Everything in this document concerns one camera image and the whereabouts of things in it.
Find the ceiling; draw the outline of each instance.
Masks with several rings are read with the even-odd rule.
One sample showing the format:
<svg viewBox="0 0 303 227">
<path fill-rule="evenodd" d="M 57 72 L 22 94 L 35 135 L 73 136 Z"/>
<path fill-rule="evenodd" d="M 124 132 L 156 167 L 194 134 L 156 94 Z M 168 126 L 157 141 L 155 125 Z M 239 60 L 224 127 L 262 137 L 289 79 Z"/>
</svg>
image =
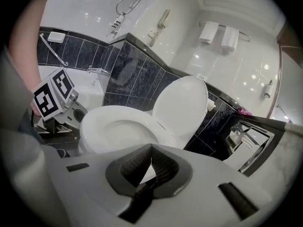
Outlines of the ceiling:
<svg viewBox="0 0 303 227">
<path fill-rule="evenodd" d="M 277 36 L 285 17 L 272 0 L 197 0 L 202 10 L 230 14 Z"/>
</svg>

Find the towel rack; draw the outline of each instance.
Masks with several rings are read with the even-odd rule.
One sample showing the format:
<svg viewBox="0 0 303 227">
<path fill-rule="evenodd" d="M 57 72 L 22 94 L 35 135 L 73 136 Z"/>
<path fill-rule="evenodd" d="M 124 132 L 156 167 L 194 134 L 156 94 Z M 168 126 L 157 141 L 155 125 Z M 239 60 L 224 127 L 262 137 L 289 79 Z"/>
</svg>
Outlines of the towel rack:
<svg viewBox="0 0 303 227">
<path fill-rule="evenodd" d="M 64 65 L 64 66 L 68 66 L 67 62 L 64 62 L 58 55 L 57 53 L 52 49 L 52 47 L 48 44 L 48 42 L 44 39 L 43 37 L 43 33 L 40 34 L 40 38 L 42 39 L 43 43 L 47 46 L 47 48 L 51 51 L 51 53 L 53 53 L 53 55 Z"/>
<path fill-rule="evenodd" d="M 242 35 L 247 36 L 248 37 L 248 42 L 250 42 L 250 36 L 248 36 L 247 34 L 241 32 L 241 31 L 239 31 L 239 33 L 242 34 Z"/>
</svg>

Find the bathtub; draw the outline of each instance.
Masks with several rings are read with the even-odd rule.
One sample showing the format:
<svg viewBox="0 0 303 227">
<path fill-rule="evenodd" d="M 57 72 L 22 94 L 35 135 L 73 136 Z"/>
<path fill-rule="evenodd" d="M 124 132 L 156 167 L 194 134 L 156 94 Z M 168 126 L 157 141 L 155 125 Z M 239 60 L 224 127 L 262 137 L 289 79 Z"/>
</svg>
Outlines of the bathtub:
<svg viewBox="0 0 303 227">
<path fill-rule="evenodd" d="M 41 80 L 44 80 L 59 67 L 38 66 Z M 87 73 L 84 70 L 64 68 L 79 93 L 79 102 L 88 111 L 102 106 L 104 91 L 96 73 Z"/>
</svg>

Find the wall outlet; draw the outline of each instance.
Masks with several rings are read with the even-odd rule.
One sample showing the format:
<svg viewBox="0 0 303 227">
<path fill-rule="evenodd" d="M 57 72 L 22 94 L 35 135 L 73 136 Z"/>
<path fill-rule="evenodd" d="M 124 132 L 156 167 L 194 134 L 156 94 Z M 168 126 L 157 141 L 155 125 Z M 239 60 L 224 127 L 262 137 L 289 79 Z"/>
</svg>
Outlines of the wall outlet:
<svg viewBox="0 0 303 227">
<path fill-rule="evenodd" d="M 197 76 L 199 79 L 201 79 L 202 81 L 206 81 L 207 80 L 207 77 L 202 75 L 202 74 L 197 74 Z"/>
<path fill-rule="evenodd" d="M 155 37 L 156 33 L 157 33 L 157 30 L 154 27 L 151 27 L 147 33 L 147 36 L 149 36 L 151 39 L 153 39 Z"/>
</svg>

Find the toilet lid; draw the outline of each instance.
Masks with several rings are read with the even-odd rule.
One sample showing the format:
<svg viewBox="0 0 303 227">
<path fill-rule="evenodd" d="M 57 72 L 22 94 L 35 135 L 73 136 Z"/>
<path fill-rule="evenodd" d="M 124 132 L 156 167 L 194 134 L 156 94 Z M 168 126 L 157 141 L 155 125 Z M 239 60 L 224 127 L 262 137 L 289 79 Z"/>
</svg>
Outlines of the toilet lid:
<svg viewBox="0 0 303 227">
<path fill-rule="evenodd" d="M 208 101 L 207 87 L 197 77 L 180 78 L 159 95 L 152 116 L 174 136 L 197 130 L 204 119 Z"/>
</svg>

